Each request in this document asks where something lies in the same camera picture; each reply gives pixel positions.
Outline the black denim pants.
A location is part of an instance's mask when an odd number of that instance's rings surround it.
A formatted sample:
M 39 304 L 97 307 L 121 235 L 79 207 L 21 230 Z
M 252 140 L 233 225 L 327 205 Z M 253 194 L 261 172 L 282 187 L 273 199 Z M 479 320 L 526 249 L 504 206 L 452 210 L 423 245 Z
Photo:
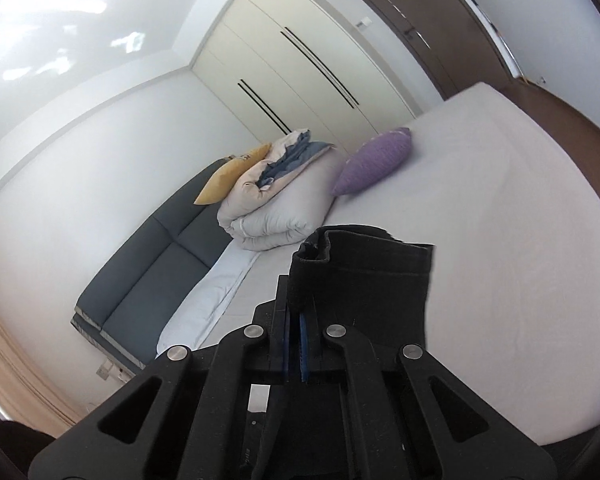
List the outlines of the black denim pants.
M 321 226 L 292 256 L 287 301 L 373 344 L 423 347 L 433 264 L 434 246 L 402 242 L 377 226 Z

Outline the white flat pillow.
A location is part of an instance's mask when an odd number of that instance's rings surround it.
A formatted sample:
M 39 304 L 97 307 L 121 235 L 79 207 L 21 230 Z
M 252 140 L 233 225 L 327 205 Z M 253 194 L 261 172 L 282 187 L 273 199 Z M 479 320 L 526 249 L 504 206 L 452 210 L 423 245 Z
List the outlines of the white flat pillow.
M 156 356 L 173 346 L 197 350 L 232 302 L 259 254 L 231 242 L 163 327 Z

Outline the dark grey padded headboard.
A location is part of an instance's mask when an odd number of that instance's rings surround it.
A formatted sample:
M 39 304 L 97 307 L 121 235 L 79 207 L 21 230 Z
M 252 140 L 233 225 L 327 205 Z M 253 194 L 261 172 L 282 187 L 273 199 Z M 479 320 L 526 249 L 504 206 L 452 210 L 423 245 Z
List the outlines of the dark grey padded headboard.
M 220 206 L 194 203 L 225 163 L 212 162 L 150 214 L 76 300 L 71 325 L 132 376 L 155 359 L 166 323 L 230 244 Z

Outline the folded beige duvet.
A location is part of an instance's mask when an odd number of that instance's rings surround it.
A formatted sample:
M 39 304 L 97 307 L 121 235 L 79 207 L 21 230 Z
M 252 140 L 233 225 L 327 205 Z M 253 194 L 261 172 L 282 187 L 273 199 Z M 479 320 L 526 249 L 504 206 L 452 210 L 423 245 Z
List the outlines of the folded beige duvet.
M 257 164 L 222 200 L 219 226 L 244 249 L 265 252 L 301 242 L 332 208 L 332 186 L 346 162 L 334 145 L 301 169 L 265 188 L 256 185 Z

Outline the mustard yellow cushion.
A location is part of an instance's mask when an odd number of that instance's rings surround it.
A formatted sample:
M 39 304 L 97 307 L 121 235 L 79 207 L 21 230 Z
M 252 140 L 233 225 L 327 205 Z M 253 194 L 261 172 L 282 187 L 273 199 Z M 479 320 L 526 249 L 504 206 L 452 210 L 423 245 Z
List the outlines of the mustard yellow cushion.
M 245 154 L 231 158 L 215 170 L 197 195 L 194 204 L 208 206 L 222 202 L 238 179 L 255 164 L 265 159 L 271 148 L 271 143 L 262 144 Z

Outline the purple cushion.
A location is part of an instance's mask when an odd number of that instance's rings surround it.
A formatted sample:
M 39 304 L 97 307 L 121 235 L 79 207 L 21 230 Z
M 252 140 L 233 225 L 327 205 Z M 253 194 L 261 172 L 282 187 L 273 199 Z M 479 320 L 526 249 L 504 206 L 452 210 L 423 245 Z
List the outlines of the purple cushion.
M 413 136 L 409 128 L 400 127 L 374 136 L 344 163 L 332 186 L 332 196 L 370 188 L 406 162 L 412 149 Z

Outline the folded blue grey cloth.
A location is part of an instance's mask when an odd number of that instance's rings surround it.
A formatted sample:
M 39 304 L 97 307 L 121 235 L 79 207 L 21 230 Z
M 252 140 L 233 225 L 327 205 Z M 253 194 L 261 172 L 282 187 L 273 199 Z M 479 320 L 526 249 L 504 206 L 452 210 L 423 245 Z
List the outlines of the folded blue grey cloth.
M 303 168 L 334 144 L 313 141 L 309 129 L 294 130 L 272 144 L 265 159 L 257 163 L 256 185 L 265 188 L 287 174 Z

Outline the cream built-in wardrobe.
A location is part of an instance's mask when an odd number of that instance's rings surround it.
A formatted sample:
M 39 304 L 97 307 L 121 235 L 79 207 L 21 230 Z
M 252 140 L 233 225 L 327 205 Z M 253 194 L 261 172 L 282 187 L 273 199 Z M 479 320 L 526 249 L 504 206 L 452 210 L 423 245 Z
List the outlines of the cream built-in wardrobe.
M 315 0 L 233 0 L 193 72 L 261 142 L 306 129 L 352 153 L 416 116 Z

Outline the dark brown door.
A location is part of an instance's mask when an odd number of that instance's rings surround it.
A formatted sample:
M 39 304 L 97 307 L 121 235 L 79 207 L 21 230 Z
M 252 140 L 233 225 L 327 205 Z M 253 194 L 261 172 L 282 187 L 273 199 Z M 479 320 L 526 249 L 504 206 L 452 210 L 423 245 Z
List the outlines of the dark brown door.
M 513 79 L 504 56 L 465 0 L 364 0 L 419 62 L 442 98 L 477 82 Z

